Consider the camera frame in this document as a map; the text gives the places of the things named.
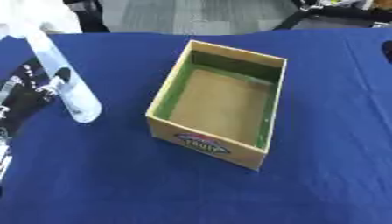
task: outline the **white plastic bag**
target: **white plastic bag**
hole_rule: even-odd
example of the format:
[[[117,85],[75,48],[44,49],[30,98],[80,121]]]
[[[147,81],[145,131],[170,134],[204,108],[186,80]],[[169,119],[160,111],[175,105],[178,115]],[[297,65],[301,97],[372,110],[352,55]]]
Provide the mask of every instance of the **white plastic bag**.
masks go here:
[[[0,39],[24,38],[31,28],[81,33],[78,17],[62,0],[0,0]]]

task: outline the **blue table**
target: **blue table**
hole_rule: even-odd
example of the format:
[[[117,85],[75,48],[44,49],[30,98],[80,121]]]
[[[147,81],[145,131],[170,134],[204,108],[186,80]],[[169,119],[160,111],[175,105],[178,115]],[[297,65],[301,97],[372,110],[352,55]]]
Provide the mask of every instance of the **blue table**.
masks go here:
[[[91,124],[60,102],[15,139],[0,223],[390,223],[390,29],[244,36],[53,36],[100,98]],[[260,172],[151,137],[144,119],[189,38],[289,59]],[[0,74],[32,56],[0,42]]]

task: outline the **gray carpet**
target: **gray carpet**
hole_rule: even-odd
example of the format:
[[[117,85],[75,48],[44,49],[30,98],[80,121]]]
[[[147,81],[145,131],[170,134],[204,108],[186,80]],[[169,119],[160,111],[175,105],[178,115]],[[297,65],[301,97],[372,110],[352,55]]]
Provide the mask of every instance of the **gray carpet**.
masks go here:
[[[268,31],[293,13],[291,0],[102,0],[112,32],[226,35]],[[355,27],[305,20],[297,28]]]

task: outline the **cardboard box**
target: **cardboard box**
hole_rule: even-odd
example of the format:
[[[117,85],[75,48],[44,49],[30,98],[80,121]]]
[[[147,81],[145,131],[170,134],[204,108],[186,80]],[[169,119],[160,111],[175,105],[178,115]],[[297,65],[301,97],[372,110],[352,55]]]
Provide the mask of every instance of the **cardboard box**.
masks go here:
[[[191,40],[147,110],[154,137],[258,170],[286,59]]]

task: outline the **plastic bottle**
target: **plastic bottle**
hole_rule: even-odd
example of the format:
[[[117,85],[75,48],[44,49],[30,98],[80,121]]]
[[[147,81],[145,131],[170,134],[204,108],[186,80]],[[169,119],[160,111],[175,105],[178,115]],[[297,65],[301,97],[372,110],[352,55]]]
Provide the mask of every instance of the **plastic bottle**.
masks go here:
[[[96,119],[102,105],[49,37],[41,30],[30,30],[26,39],[49,78],[62,67],[71,70],[70,81],[59,90],[59,95],[73,119],[79,123]]]

